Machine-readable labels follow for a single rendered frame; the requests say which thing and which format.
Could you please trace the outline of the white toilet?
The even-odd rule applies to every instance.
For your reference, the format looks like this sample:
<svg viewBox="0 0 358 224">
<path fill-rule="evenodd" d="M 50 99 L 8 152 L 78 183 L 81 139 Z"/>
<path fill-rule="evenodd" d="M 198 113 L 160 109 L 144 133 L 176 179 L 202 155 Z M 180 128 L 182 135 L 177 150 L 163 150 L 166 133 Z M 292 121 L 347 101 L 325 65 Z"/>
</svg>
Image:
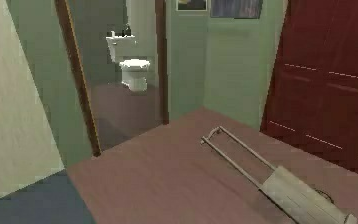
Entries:
<svg viewBox="0 0 358 224">
<path fill-rule="evenodd" d="M 121 83 L 132 92 L 147 90 L 147 74 L 151 62 L 142 51 L 134 35 L 117 35 L 111 31 L 106 37 L 109 55 L 121 68 Z"/>
</svg>

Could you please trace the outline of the framed bluish grey picture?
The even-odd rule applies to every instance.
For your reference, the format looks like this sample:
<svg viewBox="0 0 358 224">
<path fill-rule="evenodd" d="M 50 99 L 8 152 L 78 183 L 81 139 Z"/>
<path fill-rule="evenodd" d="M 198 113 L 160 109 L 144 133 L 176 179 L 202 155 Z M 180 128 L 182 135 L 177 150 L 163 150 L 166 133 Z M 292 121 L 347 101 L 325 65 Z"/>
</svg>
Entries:
<svg viewBox="0 0 358 224">
<path fill-rule="evenodd" d="M 211 18 L 259 19 L 263 0 L 211 0 Z"/>
</svg>

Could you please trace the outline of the dark red wooden door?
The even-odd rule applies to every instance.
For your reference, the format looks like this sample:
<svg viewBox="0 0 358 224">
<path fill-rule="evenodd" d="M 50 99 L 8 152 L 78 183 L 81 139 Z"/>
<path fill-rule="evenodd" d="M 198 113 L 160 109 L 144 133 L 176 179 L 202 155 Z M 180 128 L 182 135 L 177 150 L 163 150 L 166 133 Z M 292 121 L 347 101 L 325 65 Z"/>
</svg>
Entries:
<svg viewBox="0 0 358 224">
<path fill-rule="evenodd" d="M 358 0 L 288 0 L 260 131 L 358 174 Z"/>
</svg>

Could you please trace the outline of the framed picture with white frame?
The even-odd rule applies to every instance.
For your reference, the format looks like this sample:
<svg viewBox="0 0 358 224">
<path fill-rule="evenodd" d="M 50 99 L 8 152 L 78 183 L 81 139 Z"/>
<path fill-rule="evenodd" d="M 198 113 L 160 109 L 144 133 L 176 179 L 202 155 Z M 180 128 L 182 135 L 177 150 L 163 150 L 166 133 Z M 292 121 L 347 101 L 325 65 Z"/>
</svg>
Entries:
<svg viewBox="0 0 358 224">
<path fill-rule="evenodd" d="M 207 0 L 177 0 L 178 11 L 205 11 Z"/>
</svg>

